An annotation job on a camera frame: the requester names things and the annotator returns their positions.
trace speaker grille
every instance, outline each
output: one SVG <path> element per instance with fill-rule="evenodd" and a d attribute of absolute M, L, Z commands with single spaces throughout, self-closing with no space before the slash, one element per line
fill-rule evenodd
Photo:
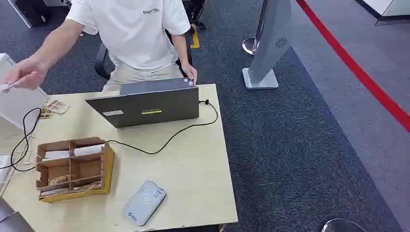
<path fill-rule="evenodd" d="M 276 45 L 276 47 L 284 47 L 285 45 L 287 45 L 288 44 L 288 39 L 286 39 L 286 38 L 284 38 L 284 37 L 282 37 L 282 38 L 280 38 L 280 39 L 278 39 L 278 40 L 276 40 L 276 43 L 275 43 L 275 45 Z"/>

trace white t-shirt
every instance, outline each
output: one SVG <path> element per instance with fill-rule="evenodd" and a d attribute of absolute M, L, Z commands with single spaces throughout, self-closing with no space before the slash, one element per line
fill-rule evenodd
<path fill-rule="evenodd" d="M 154 72 L 178 59 L 165 30 L 190 29 L 182 0 L 73 0 L 67 19 L 97 34 L 113 59 L 140 72 Z"/>

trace person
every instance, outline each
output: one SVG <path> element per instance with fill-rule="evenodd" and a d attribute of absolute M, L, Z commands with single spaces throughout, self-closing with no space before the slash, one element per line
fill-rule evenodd
<path fill-rule="evenodd" d="M 196 84 L 197 71 L 188 62 L 184 36 L 189 29 L 182 0 L 73 0 L 62 25 L 37 52 L 17 63 L 4 83 L 36 89 L 82 32 L 99 32 L 116 65 L 103 91 L 119 90 L 124 83 L 183 77 L 175 64 L 178 57 Z"/>

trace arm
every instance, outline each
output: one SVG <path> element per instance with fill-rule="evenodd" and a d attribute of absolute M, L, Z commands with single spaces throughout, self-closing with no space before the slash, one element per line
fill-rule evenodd
<path fill-rule="evenodd" d="M 67 19 L 47 36 L 36 53 L 13 67 L 4 83 L 15 82 L 15 87 L 37 88 L 47 71 L 72 48 L 83 28 L 83 25 Z"/>
<path fill-rule="evenodd" d="M 40 61 L 44 67 L 50 69 L 69 52 L 83 29 L 83 25 L 70 19 L 65 20 L 47 36 L 40 49 L 30 58 Z"/>
<path fill-rule="evenodd" d="M 182 70 L 196 84 L 198 73 L 188 62 L 187 42 L 185 35 L 171 35 L 172 42 L 174 44 L 176 53 L 178 53 L 179 60 L 181 61 Z"/>

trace floor tape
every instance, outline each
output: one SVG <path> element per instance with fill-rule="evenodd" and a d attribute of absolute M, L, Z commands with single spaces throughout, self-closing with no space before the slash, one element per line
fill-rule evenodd
<path fill-rule="evenodd" d="M 359 64 L 349 55 L 349 53 L 340 45 L 332 33 L 320 21 L 305 0 L 296 0 L 308 18 L 312 21 L 320 34 L 333 48 L 342 61 L 349 67 L 359 81 L 370 91 L 370 93 L 383 105 L 383 107 L 407 130 L 410 132 L 410 116 L 391 99 L 381 88 L 374 82 L 371 77 L 359 66 Z"/>
<path fill-rule="evenodd" d="M 196 25 L 192 24 L 192 28 L 195 30 L 195 33 L 192 35 L 193 44 L 191 44 L 191 49 L 199 48 L 199 39 L 198 33 L 196 33 Z"/>

